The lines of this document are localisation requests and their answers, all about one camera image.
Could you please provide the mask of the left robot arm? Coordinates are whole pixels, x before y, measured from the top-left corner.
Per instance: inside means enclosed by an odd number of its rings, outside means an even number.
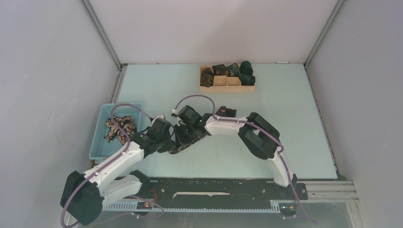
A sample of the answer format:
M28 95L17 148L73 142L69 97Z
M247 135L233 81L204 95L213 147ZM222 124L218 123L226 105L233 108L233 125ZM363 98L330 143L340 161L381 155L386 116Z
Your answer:
M146 132L134 134L101 164L83 173L70 173L60 200L62 227L68 227L66 213L72 215L77 224L89 225L116 201L131 195L139 198L148 196L149 178L142 172L134 171L120 180L117 177L154 152L168 152L172 147L171 126L163 115L158 115Z

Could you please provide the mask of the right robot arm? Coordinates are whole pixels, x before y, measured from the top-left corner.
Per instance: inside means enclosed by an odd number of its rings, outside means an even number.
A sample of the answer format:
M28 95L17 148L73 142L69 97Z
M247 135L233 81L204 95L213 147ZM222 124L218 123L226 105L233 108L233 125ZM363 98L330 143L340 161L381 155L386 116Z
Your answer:
M177 124L171 154L177 154L208 136L237 136L252 155L268 163L281 198L288 199L295 193L297 177L281 155L284 147L279 140L279 131L258 113L252 112L242 118L210 113L200 115L187 105L180 111L173 109L172 116L177 118Z

